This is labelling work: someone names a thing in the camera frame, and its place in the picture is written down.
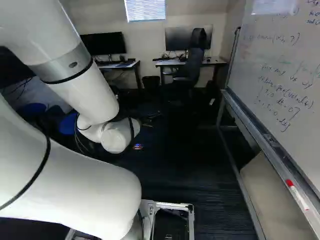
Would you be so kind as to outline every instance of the red marker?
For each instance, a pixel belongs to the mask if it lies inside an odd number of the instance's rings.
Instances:
[[[310,207],[307,205],[301,194],[298,192],[297,188],[295,187],[294,183],[287,179],[285,180],[285,183],[288,185],[288,187],[291,189],[291,191],[295,194],[296,198],[299,200],[301,205],[303,206],[304,210],[308,211]]]

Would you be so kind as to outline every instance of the trash bin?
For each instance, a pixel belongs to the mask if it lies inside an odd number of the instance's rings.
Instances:
[[[144,88],[152,93],[156,92],[160,86],[160,77],[159,76],[144,76],[142,78]]]

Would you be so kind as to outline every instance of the desk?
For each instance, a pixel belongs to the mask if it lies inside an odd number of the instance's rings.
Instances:
[[[179,66],[183,66],[185,64],[186,64],[185,61],[180,61],[179,59],[157,61],[155,63],[155,67],[156,68],[160,67],[161,85],[165,84],[165,75],[163,74],[165,67],[179,67]],[[220,67],[223,67],[226,64],[227,64],[227,62],[224,61],[221,57],[213,56],[209,62],[204,60],[202,63],[202,67],[210,67],[210,66],[214,67],[212,80],[214,82],[216,82]]]
[[[98,65],[98,68],[100,70],[104,70],[104,69],[112,69],[112,70],[123,70],[123,71],[132,71],[134,70],[134,74],[135,74],[135,80],[136,80],[136,86],[138,88],[139,94],[141,94],[142,91],[142,84],[141,84],[141,80],[140,80],[140,61],[134,61],[133,63],[131,63],[128,66],[118,66],[120,63],[116,63],[116,64],[108,64],[108,65]]]

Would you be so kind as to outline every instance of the keyboard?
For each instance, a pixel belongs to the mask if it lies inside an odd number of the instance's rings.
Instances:
[[[118,64],[118,65],[115,66],[115,67],[116,67],[116,68],[125,68],[125,67],[130,66],[130,65],[133,64],[133,63],[134,63],[133,61],[127,61],[127,62],[120,63],[120,64]]]

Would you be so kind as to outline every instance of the window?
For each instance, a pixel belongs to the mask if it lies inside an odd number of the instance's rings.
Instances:
[[[166,19],[166,0],[124,0],[129,22]]]

